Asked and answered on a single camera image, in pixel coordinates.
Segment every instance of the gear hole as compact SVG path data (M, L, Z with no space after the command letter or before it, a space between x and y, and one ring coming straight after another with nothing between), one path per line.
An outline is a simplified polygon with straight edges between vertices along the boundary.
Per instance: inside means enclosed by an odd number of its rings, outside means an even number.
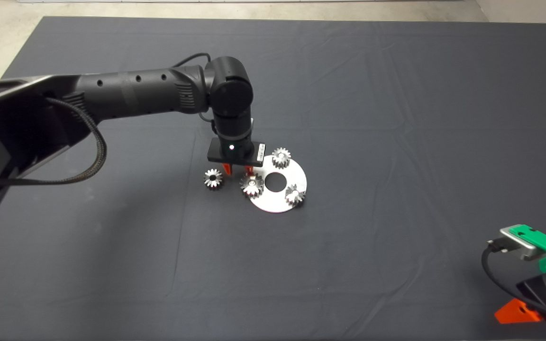
M270 173L266 178L264 178L264 185L271 192L281 192L286 188L286 177L284 177L281 173Z

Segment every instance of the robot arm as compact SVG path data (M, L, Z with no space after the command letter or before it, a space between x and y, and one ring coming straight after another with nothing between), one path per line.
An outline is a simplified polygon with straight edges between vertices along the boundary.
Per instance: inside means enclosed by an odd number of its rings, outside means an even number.
M264 144L252 142L252 86L236 58L201 66L0 81L0 184L24 177L105 119L212 108L217 137L208 160L262 166ZM53 105L60 101L65 106ZM5 194L0 186L0 199Z

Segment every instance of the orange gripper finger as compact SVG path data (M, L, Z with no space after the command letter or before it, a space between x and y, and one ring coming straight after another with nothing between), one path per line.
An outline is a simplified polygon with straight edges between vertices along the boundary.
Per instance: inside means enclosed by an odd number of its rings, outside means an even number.
M528 306L514 298L494 313L494 317L502 324L540 322L542 317L535 310L528 309Z

